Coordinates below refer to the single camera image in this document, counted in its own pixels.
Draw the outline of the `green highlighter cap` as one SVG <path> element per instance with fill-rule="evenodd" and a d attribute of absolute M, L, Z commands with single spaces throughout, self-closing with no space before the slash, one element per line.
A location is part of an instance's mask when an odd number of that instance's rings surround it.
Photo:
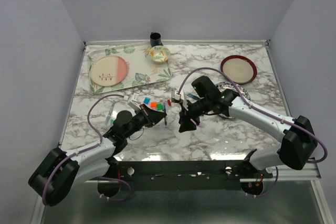
<path fill-rule="evenodd" d="M 160 104 L 160 103 L 158 103 L 158 104 L 157 104 L 157 109 L 158 109 L 159 111 L 163 111 L 163 105 Z"/>

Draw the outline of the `purple capped highlighter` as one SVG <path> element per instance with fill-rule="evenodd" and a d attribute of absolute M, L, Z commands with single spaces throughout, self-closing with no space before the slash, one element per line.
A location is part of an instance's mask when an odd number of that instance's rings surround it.
<path fill-rule="evenodd" d="M 193 119 L 190 119 L 190 121 L 197 127 L 204 127 L 205 124 L 204 123 L 197 123 L 196 121 L 194 121 Z"/>

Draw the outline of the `blue highlighter cap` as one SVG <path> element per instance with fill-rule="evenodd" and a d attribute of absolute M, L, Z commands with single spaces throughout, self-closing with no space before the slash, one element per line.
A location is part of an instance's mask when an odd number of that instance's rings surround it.
<path fill-rule="evenodd" d="M 144 102 L 145 104 L 149 104 L 149 102 L 150 102 L 150 98 L 149 98 L 149 97 L 145 97 L 143 102 Z"/>

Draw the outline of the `light blue clear pen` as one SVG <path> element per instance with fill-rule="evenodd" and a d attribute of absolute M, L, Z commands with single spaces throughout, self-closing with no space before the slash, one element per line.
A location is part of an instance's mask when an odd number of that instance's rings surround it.
<path fill-rule="evenodd" d="M 113 101 L 111 102 L 111 107 L 110 107 L 110 109 L 109 109 L 108 115 L 107 115 L 106 120 L 105 120 L 105 124 L 106 124 L 106 125 L 112 125 L 112 124 L 113 124 L 112 115 L 113 115 L 113 110 L 114 110 L 114 106 L 115 106 L 115 104 L 116 104 L 116 101 L 113 100 Z"/>

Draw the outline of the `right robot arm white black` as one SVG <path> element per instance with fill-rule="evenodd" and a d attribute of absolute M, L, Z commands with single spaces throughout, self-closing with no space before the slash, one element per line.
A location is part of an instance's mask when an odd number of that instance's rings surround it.
<path fill-rule="evenodd" d="M 275 138 L 279 145 L 263 150 L 251 151 L 241 165 L 242 173 L 249 178 L 271 166 L 286 165 L 301 170 L 317 147 L 317 140 L 308 118 L 292 118 L 263 110 L 230 89 L 220 91 L 207 76 L 192 82 L 200 100 L 190 102 L 182 91 L 176 91 L 172 98 L 181 105 L 179 132 L 194 131 L 200 124 L 200 117 L 213 111 L 245 121 Z"/>

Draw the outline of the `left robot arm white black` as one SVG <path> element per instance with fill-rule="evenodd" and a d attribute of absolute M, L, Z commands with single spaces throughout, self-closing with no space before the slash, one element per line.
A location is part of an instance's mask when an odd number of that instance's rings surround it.
<path fill-rule="evenodd" d="M 52 149 L 29 178 L 29 186 L 45 206 L 55 206 L 78 183 L 96 177 L 112 179 L 117 170 L 110 160 L 127 146 L 127 139 L 144 127 L 155 126 L 166 115 L 144 104 L 135 114 L 120 111 L 112 127 L 95 143 L 70 151 Z"/>

